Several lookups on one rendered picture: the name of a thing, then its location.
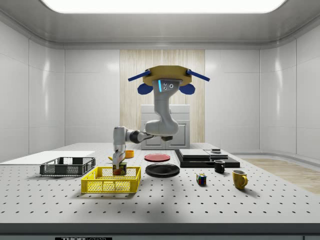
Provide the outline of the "yellow basket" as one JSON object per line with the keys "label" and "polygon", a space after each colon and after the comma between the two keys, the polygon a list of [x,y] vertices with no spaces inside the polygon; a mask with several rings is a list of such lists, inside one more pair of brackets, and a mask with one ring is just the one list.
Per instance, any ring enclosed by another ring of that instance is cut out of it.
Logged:
{"label": "yellow basket", "polygon": [[136,193],[141,167],[129,166],[126,175],[113,175],[111,166],[97,166],[81,178],[82,193]]}

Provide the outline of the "white cabinet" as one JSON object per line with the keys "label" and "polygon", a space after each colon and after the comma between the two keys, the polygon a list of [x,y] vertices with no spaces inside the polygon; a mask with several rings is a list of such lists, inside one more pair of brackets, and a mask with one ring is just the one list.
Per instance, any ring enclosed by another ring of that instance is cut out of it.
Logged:
{"label": "white cabinet", "polygon": [[[141,143],[142,150],[176,150],[190,148],[190,105],[170,104],[170,115],[178,123],[179,130],[170,141],[163,141],[160,137],[147,139]],[[140,130],[145,130],[146,122],[159,120],[160,117],[154,111],[153,104],[141,105]]]}

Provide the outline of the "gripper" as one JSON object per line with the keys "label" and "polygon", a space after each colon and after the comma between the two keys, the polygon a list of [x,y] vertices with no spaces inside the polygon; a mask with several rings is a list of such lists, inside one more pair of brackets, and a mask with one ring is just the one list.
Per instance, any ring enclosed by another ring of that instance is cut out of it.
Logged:
{"label": "gripper", "polygon": [[124,151],[115,151],[112,157],[112,164],[116,167],[120,167],[120,163],[125,159],[125,152]]}

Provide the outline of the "black plate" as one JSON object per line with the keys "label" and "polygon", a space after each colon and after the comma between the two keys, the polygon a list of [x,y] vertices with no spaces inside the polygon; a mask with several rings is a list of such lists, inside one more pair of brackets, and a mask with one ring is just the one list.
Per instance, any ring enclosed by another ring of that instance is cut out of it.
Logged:
{"label": "black plate", "polygon": [[169,178],[179,174],[180,168],[170,163],[155,163],[148,165],[145,168],[145,172],[152,177]]}

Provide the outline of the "yellow mug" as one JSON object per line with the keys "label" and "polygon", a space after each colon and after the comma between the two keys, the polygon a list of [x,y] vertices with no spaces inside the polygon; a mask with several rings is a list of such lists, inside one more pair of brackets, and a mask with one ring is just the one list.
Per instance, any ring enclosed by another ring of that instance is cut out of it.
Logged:
{"label": "yellow mug", "polygon": [[247,173],[242,170],[233,170],[232,178],[234,186],[237,189],[243,190],[245,186],[248,184]]}

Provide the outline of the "dark grey basket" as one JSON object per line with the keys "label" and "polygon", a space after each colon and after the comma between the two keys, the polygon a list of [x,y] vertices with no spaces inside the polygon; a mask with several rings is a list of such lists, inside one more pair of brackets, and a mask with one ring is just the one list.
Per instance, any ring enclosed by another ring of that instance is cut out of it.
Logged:
{"label": "dark grey basket", "polygon": [[96,165],[94,157],[58,157],[40,165],[42,176],[83,176]]}

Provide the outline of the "red plate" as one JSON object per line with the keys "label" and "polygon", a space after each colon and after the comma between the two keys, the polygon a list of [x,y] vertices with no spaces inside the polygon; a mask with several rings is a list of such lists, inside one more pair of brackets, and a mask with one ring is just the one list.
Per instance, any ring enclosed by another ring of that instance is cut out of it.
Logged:
{"label": "red plate", "polygon": [[163,153],[151,153],[145,155],[144,159],[148,162],[166,162],[169,161],[171,157]]}

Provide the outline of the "white board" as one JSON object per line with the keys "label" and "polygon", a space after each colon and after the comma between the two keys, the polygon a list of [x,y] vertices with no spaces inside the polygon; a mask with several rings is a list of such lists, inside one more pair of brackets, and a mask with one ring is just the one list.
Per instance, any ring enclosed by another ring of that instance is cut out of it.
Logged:
{"label": "white board", "polygon": [[59,157],[86,157],[92,153],[94,151],[43,151],[1,162],[0,165],[40,165]]}

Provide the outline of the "drone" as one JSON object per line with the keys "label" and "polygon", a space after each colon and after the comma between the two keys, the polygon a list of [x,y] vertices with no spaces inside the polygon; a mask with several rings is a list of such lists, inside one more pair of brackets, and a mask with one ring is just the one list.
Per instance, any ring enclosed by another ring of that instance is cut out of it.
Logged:
{"label": "drone", "polygon": [[207,82],[210,81],[210,78],[179,65],[151,67],[136,76],[130,77],[128,81],[131,82],[143,78],[143,83],[137,88],[137,91],[140,95],[146,95],[154,89],[153,81],[156,81],[159,91],[163,92],[168,89],[168,86],[165,83],[161,83],[161,80],[177,80],[180,82],[179,90],[185,95],[192,95],[195,92],[195,87],[191,84],[192,76]]}

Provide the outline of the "black mug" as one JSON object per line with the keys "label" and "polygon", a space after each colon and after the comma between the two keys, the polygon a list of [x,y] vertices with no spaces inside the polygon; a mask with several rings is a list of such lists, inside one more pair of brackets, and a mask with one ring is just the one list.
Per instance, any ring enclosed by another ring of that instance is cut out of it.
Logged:
{"label": "black mug", "polygon": [[214,170],[216,173],[223,174],[225,172],[225,161],[214,160]]}

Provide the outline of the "black stove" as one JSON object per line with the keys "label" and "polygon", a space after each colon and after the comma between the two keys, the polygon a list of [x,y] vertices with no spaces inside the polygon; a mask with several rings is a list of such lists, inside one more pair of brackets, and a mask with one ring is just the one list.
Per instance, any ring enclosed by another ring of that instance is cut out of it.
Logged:
{"label": "black stove", "polygon": [[213,168],[214,160],[225,161],[226,168],[239,168],[240,162],[226,153],[216,153],[209,149],[176,149],[181,168]]}

